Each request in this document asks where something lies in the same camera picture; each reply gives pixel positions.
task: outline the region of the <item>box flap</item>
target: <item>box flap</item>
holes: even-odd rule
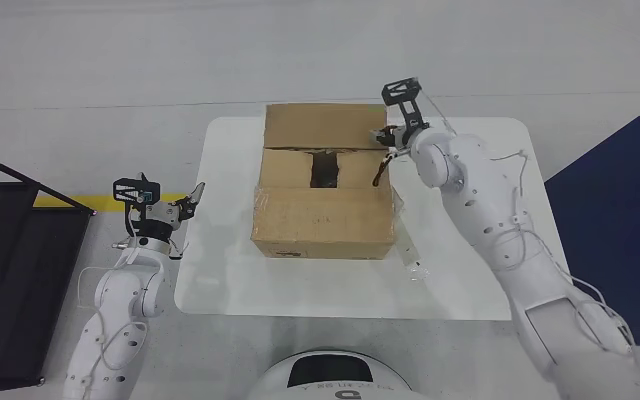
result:
[[[265,148],[384,149],[369,132],[387,123],[382,104],[271,104]]]
[[[384,150],[345,151],[338,153],[338,188],[370,189],[380,163],[387,154]],[[389,169],[380,177],[379,188],[389,188]]]
[[[304,151],[264,149],[261,187],[308,188],[313,156]]]
[[[251,239],[271,242],[393,243],[391,190],[256,191]]]

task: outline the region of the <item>box opening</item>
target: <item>box opening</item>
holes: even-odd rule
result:
[[[335,152],[310,153],[313,156],[311,166],[312,188],[337,188],[338,187],[338,157]]]

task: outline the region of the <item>yellow stripe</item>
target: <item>yellow stripe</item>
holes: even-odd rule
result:
[[[175,201],[182,199],[186,193],[165,193],[160,196],[162,201]],[[111,195],[88,195],[88,196],[69,196],[75,201],[84,204],[96,211],[124,211],[124,203],[115,201]],[[36,207],[70,207],[67,203],[51,196],[38,196],[35,202]]]

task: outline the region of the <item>cable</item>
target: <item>cable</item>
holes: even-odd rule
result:
[[[131,223],[131,214],[129,213],[129,223]],[[78,275],[78,283],[76,285],[76,295],[77,295],[77,299],[78,299],[78,308],[81,309],[88,309],[88,310],[93,310],[97,315],[98,315],[98,320],[100,321],[100,337],[104,337],[105,336],[105,323],[104,323],[104,316],[102,315],[102,312],[100,311],[100,309],[98,307],[95,306],[88,306],[88,305],[82,305],[81,300],[80,300],[80,282],[82,279],[82,274],[89,270],[89,269],[97,269],[97,270],[118,270],[121,269],[123,266],[132,263],[135,258],[137,257],[137,238],[136,238],[136,233],[135,230],[133,230],[133,234],[134,234],[134,240],[135,240],[135,244],[136,247],[134,248],[134,250],[129,254],[129,256],[124,260],[124,262],[121,262],[119,264],[114,265],[111,268],[106,268],[106,267],[85,267],[80,271],[80,274]],[[109,346],[111,345],[111,343],[113,343],[114,339],[118,337],[118,335],[120,334],[120,332],[122,332],[123,329],[125,329],[128,326],[142,326],[144,329],[144,335],[142,336],[142,340],[140,341],[140,344],[137,346],[136,351],[134,352],[134,354],[131,356],[131,358],[129,358],[124,364],[121,364],[119,366],[113,366],[111,365],[106,357],[105,357],[105,352],[107,351],[107,349],[109,348]],[[104,343],[100,343],[100,356],[96,359],[96,361],[93,363],[93,366],[91,367],[91,370],[89,372],[89,379],[90,382],[89,384],[87,384],[85,386],[85,391],[82,395],[82,399],[84,400],[86,398],[87,395],[87,389],[89,389],[93,383],[93,374],[95,372],[96,367],[98,366],[98,363],[100,362],[100,360],[102,360],[102,363],[104,364],[104,366],[111,370],[111,371],[119,371],[121,369],[126,368],[135,358],[136,356],[140,353],[140,351],[142,350],[142,346],[144,346],[144,343],[147,339],[147,335],[149,332],[149,326],[142,321],[129,321],[126,324],[124,324],[123,326],[121,326],[109,339],[109,341],[107,341],[106,345]]]
[[[515,156],[520,156],[524,158],[524,162],[522,163],[522,169],[520,170],[520,179],[519,179],[519,192],[520,192],[520,197],[523,197],[524,194],[524,186],[523,186],[523,176],[524,176],[524,170],[525,167],[527,165],[527,161],[529,159],[528,155],[524,152],[524,149],[518,151],[517,153],[513,153],[513,154],[509,154],[507,156],[504,157],[499,157],[499,158],[492,158],[492,161],[500,161],[500,160],[506,160],[508,158],[511,157],[515,157]],[[513,196],[514,198],[514,213],[517,214],[518,210],[517,210],[517,197]],[[570,273],[566,272],[562,266],[556,261],[555,257],[553,256],[553,253],[551,252],[551,249],[549,249],[549,246],[547,246],[547,243],[544,241],[544,239],[542,239],[540,237],[540,235],[538,235],[535,231],[531,230],[531,229],[522,229],[522,223],[520,221],[516,222],[517,227],[514,229],[510,229],[507,230],[505,232],[502,232],[500,235],[498,235],[496,237],[497,238],[501,237],[504,234],[507,233],[512,233],[512,232],[519,232],[520,236],[522,237],[522,251],[523,251],[523,255],[522,255],[522,259],[521,261],[511,267],[506,268],[505,270],[513,270],[516,268],[519,268],[522,264],[524,264],[524,261],[526,261],[526,251],[527,251],[527,246],[526,246],[526,240],[524,238],[524,235],[526,233],[529,233],[531,235],[533,235],[536,240],[538,241],[538,243],[540,243],[544,250],[545,250],[545,254],[547,255],[547,257],[549,257],[549,259],[553,262],[553,265],[556,267],[556,269],[564,276],[567,276],[569,279],[571,279],[572,281],[578,282],[583,284],[584,286],[588,287],[589,289],[593,290],[593,292],[598,296],[599,300],[595,300],[595,299],[590,299],[590,300],[582,300],[582,301],[578,301],[577,303],[574,304],[574,319],[576,324],[578,325],[579,329],[582,331],[582,333],[587,337],[587,339],[589,339],[590,341],[592,341],[594,344],[596,344],[598,347],[600,347],[602,350],[604,351],[610,351],[612,353],[621,355],[621,356],[629,356],[629,352],[627,351],[626,353],[620,353],[618,351],[615,351],[613,349],[607,348],[606,346],[604,346],[601,342],[594,340],[591,335],[589,335],[585,330],[584,327],[582,326],[582,324],[580,324],[578,317],[581,316],[580,314],[580,309],[587,304],[595,304],[595,305],[599,305],[600,307],[602,307],[602,309],[605,311],[605,313],[610,317],[610,318],[616,318],[619,325],[620,325],[620,332],[622,333],[622,335],[625,337],[625,339],[627,340],[627,342],[629,343],[629,347],[628,350],[631,351],[631,356],[633,357],[636,365],[638,367],[640,367],[640,351],[636,348],[636,341],[635,338],[633,336],[633,332],[631,332],[631,328],[629,327],[629,324],[627,323],[627,321],[613,308],[611,308],[609,305],[607,305],[604,296],[602,295],[602,292],[600,292],[600,290],[598,290],[595,286],[593,286],[592,284],[576,278],[575,276],[571,275]]]
[[[138,256],[138,234],[136,230],[133,229],[133,222],[131,221],[131,210],[127,213],[127,219],[129,220],[129,226],[131,227],[131,233],[133,233],[133,251],[129,253],[129,256],[125,260],[125,264],[131,264],[133,260]]]
[[[522,184],[522,180],[524,178],[524,169],[527,166],[527,161],[529,161],[529,155],[527,153],[525,153],[524,149],[520,149],[520,151],[518,151],[517,153],[509,154],[508,156],[499,157],[499,158],[491,158],[490,160],[491,161],[502,161],[502,160],[506,160],[507,158],[511,158],[511,157],[515,157],[515,156],[520,156],[520,157],[524,158],[524,162],[522,163],[522,168],[520,169],[520,178],[519,178],[520,197],[522,197],[523,194],[524,194],[524,186]]]
[[[438,108],[436,103],[433,100],[431,100],[431,97],[429,97],[429,95],[427,95],[427,93],[422,89],[420,90],[420,93],[422,93],[424,95],[424,97],[427,98],[427,100],[429,101],[429,103],[431,103],[433,108],[435,108],[436,111],[438,112],[438,114],[440,114],[440,117],[442,118],[442,122],[444,123],[444,127],[447,128],[447,131],[449,131],[449,133],[453,134],[453,136],[458,136],[458,132],[456,132],[456,130],[453,129],[453,127],[449,123],[449,120],[447,119],[447,117],[445,117],[444,114],[442,113],[442,111],[440,111],[440,109]]]

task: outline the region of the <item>black frame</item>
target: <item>black frame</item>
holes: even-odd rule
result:
[[[0,164],[0,390],[44,383],[42,367],[96,211]],[[35,207],[42,191],[69,207]]]

